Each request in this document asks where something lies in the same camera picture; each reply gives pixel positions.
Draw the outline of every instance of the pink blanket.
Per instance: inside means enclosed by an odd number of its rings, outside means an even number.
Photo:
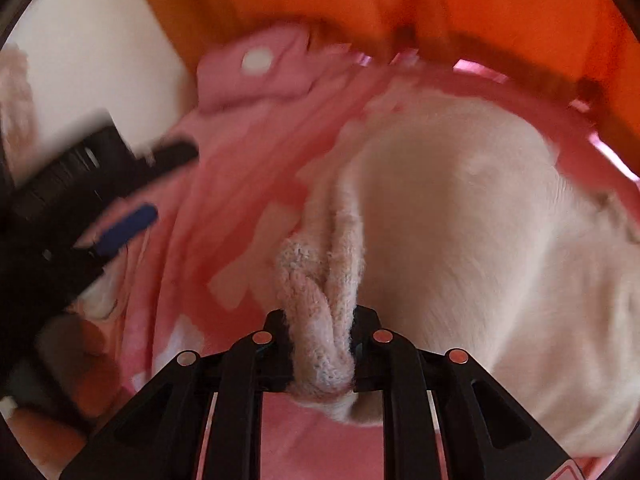
[[[482,96],[520,115],[559,146],[564,172],[590,187],[617,190],[640,218],[635,183],[593,147],[593,128],[576,110],[531,98],[504,78],[498,83],[410,57],[364,66],[368,59],[339,49],[308,56],[300,41],[305,34],[276,28],[257,43],[212,54],[198,72],[206,112],[194,110],[169,133],[196,140],[199,163],[133,200],[154,202],[160,219],[124,254],[118,304],[101,323],[130,390],[183,349],[224,351],[262,326],[265,312],[276,308],[270,259],[298,224],[322,155],[338,136],[348,136],[350,121],[393,111],[388,90],[398,75]],[[247,85],[252,77],[256,85]],[[388,99],[370,104],[385,91]],[[338,425],[272,395],[265,398],[262,424],[264,479],[383,476],[380,428]]]

